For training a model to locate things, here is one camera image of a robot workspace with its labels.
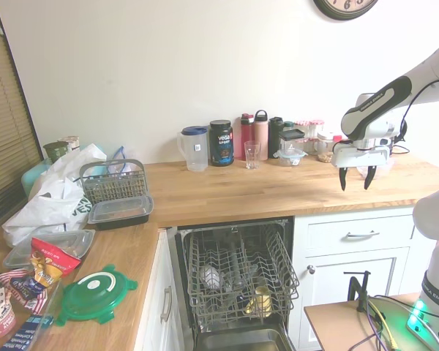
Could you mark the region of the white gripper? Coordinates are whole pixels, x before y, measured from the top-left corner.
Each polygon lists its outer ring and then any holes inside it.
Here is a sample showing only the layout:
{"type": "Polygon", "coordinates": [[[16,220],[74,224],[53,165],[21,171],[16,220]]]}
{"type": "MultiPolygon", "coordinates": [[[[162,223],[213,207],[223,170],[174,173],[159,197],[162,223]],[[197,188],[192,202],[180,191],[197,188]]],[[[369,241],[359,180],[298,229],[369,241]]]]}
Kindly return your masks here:
{"type": "Polygon", "coordinates": [[[349,167],[368,167],[364,188],[369,189],[375,177],[375,166],[385,165],[390,157],[389,147],[377,144],[377,140],[341,140],[334,145],[332,153],[331,163],[339,168],[342,191],[346,189],[349,167]]]}

